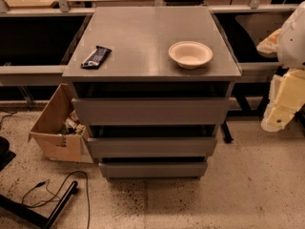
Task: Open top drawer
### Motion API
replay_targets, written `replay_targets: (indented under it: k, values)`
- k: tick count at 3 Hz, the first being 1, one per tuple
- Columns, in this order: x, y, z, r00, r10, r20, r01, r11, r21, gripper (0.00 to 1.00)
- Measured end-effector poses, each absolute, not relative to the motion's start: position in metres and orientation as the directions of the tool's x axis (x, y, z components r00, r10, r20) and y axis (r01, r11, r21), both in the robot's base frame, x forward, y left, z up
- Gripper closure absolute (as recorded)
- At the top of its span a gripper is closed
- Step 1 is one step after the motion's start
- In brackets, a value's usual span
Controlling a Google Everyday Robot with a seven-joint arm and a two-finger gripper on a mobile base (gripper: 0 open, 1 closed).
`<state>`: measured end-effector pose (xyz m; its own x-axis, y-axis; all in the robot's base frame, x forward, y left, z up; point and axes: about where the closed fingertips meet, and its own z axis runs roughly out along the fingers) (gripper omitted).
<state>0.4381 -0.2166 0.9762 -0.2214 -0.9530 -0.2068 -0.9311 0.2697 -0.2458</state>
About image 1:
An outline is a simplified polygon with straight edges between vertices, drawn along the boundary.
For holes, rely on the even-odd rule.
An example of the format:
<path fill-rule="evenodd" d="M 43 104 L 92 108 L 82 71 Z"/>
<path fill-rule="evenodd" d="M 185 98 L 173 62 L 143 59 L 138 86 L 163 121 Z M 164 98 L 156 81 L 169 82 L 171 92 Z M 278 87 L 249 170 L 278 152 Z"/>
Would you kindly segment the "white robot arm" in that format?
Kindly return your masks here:
<path fill-rule="evenodd" d="M 256 47 L 259 52 L 277 54 L 279 63 L 288 71 L 274 75 L 261 127 L 278 132 L 294 118 L 305 104 L 305 2 L 302 2 L 283 26 Z"/>

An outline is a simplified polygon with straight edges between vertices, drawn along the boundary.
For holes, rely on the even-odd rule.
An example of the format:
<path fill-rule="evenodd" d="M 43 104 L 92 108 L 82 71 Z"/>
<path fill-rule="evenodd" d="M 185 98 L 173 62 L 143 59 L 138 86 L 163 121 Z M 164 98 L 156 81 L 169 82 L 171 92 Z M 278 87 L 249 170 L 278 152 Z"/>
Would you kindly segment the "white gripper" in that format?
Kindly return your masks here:
<path fill-rule="evenodd" d="M 267 132 L 284 130 L 295 112 L 305 104 L 305 71 L 291 68 L 283 76 L 274 75 L 261 128 Z"/>

